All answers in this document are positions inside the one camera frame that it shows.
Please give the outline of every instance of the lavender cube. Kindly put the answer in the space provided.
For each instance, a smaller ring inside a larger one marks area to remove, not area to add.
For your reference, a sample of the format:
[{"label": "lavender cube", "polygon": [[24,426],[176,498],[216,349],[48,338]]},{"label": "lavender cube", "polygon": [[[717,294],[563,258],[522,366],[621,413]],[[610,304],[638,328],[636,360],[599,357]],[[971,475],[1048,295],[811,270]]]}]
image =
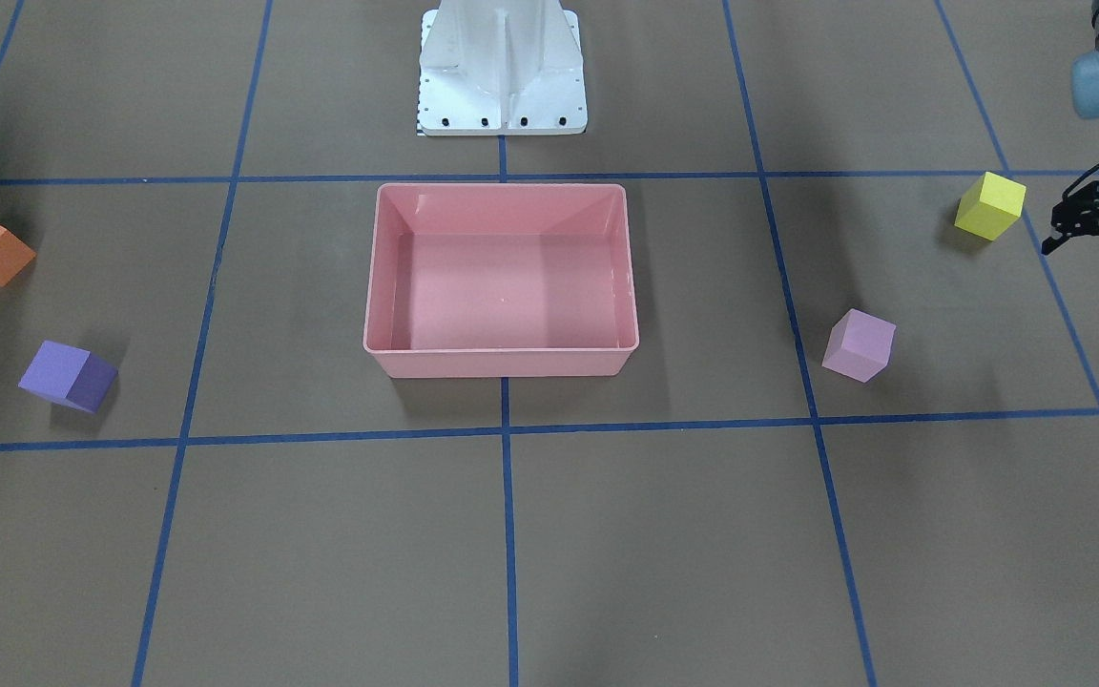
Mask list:
[{"label": "lavender cube", "polygon": [[45,341],[19,379],[19,388],[53,403],[95,413],[116,377],[118,368],[95,353]]},{"label": "lavender cube", "polygon": [[851,309],[829,332],[821,366],[867,381],[889,365],[897,329],[892,322]]}]

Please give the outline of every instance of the pink bin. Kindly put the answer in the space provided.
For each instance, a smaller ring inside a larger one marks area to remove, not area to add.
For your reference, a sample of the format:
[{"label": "pink bin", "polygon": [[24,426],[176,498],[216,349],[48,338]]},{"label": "pink bin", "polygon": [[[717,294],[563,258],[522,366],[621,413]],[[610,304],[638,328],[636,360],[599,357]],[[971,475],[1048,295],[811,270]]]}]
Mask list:
[{"label": "pink bin", "polygon": [[625,190],[385,184],[363,344],[389,377],[584,377],[639,346]]}]

